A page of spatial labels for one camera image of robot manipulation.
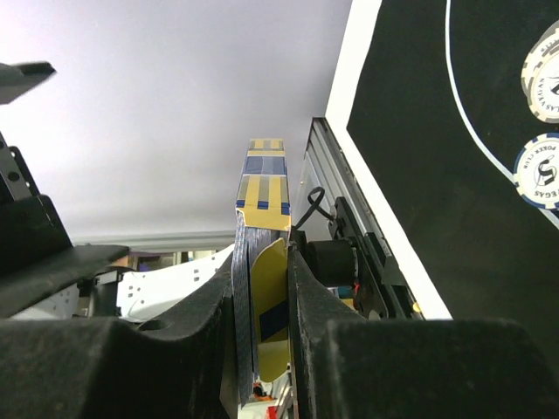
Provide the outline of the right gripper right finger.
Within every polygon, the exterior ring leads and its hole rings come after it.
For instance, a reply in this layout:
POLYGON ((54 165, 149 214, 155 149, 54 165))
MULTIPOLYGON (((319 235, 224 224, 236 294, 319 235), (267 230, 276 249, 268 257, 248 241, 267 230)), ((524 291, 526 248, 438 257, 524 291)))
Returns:
POLYGON ((555 418, 558 383, 506 321, 368 320, 287 257, 299 418, 555 418))

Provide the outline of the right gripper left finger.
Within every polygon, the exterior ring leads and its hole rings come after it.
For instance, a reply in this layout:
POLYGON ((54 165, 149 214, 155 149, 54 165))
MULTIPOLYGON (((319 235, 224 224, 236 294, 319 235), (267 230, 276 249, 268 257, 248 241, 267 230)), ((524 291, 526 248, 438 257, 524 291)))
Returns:
POLYGON ((144 326, 115 317, 18 320, 16 313, 101 265, 64 251, 1 260, 4 418, 233 418, 230 262, 144 326))

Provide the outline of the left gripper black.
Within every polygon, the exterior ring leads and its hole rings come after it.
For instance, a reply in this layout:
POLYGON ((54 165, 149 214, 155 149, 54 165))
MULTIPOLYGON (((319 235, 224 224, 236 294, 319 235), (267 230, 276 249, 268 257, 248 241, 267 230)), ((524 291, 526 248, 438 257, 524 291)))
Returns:
POLYGON ((21 152, 1 144, 1 316, 69 319, 118 316, 122 274, 112 266, 128 247, 71 243, 49 196, 39 192, 21 152))

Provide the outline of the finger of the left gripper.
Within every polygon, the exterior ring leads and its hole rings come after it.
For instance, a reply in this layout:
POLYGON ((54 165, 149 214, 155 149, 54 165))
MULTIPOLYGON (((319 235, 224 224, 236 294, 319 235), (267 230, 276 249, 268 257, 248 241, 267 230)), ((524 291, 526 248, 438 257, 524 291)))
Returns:
POLYGON ((8 105, 56 73, 46 61, 1 64, 1 104, 8 105))

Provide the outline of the blue yellow card box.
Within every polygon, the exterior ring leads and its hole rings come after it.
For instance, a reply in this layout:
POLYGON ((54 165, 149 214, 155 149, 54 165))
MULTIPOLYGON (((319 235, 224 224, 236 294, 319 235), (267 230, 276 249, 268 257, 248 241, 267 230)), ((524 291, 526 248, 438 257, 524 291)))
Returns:
POLYGON ((238 397, 246 405, 254 383, 274 381, 289 361, 286 276, 292 219, 283 140, 250 141, 235 210, 231 284, 238 397))

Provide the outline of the blue white chip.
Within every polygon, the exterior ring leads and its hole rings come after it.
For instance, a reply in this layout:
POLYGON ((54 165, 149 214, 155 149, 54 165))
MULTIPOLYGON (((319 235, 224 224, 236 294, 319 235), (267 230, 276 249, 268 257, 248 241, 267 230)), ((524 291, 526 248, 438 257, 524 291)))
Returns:
POLYGON ((514 163, 514 186, 528 204, 558 210, 558 133, 529 140, 514 163))

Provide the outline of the grey white chip bottom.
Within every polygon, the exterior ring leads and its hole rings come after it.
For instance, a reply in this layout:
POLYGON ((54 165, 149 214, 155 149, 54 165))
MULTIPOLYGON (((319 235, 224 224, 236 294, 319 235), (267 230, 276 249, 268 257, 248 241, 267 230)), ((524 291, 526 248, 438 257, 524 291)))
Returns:
POLYGON ((558 123, 558 22, 550 25, 525 57, 521 88, 536 119, 558 123))

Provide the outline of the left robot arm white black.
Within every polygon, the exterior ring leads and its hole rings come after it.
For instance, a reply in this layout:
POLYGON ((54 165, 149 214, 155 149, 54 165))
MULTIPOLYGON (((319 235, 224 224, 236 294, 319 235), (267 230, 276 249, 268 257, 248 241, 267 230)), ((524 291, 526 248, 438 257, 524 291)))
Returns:
MULTIPOLYGON (((1 103, 11 103, 56 73, 48 62, 1 65, 1 103)), ((98 290, 116 287, 115 315, 131 323, 145 323, 169 310, 191 295, 217 272, 231 255, 230 245, 221 251, 182 264, 153 271, 124 270, 111 267, 95 278, 98 290)))

